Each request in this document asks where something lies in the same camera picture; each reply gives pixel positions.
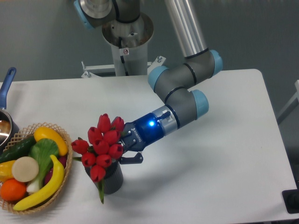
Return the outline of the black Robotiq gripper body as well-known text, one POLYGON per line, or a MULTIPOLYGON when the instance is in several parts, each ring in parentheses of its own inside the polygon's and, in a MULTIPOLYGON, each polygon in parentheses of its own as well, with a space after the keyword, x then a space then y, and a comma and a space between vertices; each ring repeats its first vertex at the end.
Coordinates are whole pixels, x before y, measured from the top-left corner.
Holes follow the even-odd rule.
POLYGON ((148 113, 143 117, 128 122, 124 126, 124 135, 121 137, 124 152, 140 152, 145 147, 164 137, 164 131, 154 113, 148 113))

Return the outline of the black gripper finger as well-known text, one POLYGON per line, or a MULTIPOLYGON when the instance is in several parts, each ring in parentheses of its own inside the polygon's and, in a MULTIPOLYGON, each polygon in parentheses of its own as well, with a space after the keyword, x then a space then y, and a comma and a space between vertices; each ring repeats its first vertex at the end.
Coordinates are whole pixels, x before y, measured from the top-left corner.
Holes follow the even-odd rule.
POLYGON ((141 164, 143 162, 143 155, 138 152, 134 157, 121 157, 119 163, 122 165, 141 164))

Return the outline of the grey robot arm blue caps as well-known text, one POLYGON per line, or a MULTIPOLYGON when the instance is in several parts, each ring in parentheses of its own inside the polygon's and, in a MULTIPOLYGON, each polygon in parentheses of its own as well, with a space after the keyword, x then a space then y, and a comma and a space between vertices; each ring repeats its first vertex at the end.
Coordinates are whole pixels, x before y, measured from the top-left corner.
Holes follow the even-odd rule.
POLYGON ((206 114, 206 96, 192 87, 219 73, 223 68, 217 51, 204 40, 194 7, 188 0, 165 2, 182 49, 185 63, 174 69, 163 66, 162 59, 148 65, 148 43, 153 36, 151 19, 140 11, 137 0, 77 0, 75 9, 88 29, 102 28, 111 46, 117 76, 147 75, 152 90, 164 105, 143 117, 127 123, 121 138, 125 152, 136 152, 131 158, 120 158, 121 164, 143 161, 142 150, 164 136, 206 114))

